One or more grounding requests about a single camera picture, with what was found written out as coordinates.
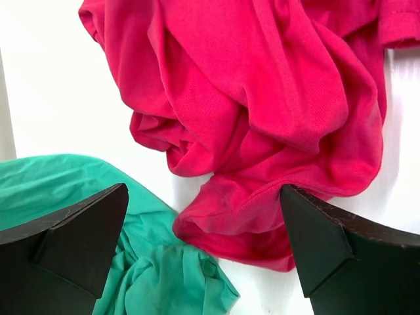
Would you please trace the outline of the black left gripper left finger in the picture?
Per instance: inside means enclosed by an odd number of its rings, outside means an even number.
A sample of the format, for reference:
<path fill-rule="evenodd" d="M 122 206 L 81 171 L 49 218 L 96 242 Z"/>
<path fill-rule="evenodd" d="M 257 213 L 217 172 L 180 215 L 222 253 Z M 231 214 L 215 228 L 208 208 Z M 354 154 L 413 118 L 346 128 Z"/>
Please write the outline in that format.
<path fill-rule="evenodd" d="M 1 231 L 1 313 L 92 314 L 127 207 L 128 188 L 118 183 Z"/>

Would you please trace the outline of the red t shirt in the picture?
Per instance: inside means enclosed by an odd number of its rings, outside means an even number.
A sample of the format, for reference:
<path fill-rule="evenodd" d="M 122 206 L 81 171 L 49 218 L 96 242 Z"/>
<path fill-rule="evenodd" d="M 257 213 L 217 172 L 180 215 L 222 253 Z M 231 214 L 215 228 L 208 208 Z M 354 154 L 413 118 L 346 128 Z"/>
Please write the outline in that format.
<path fill-rule="evenodd" d="M 295 266 L 279 203 L 294 184 L 363 192 L 383 158 L 386 49 L 419 44 L 418 1 L 84 1 L 134 140 L 209 175 L 177 237 L 221 258 Z"/>

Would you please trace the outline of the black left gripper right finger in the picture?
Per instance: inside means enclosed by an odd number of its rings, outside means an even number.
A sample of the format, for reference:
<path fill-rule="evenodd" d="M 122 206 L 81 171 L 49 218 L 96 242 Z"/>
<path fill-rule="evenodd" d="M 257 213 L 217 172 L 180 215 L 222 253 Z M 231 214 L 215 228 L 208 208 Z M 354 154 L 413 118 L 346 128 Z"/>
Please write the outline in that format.
<path fill-rule="evenodd" d="M 315 314 L 418 314 L 419 235 L 285 185 L 280 205 L 297 273 Z"/>

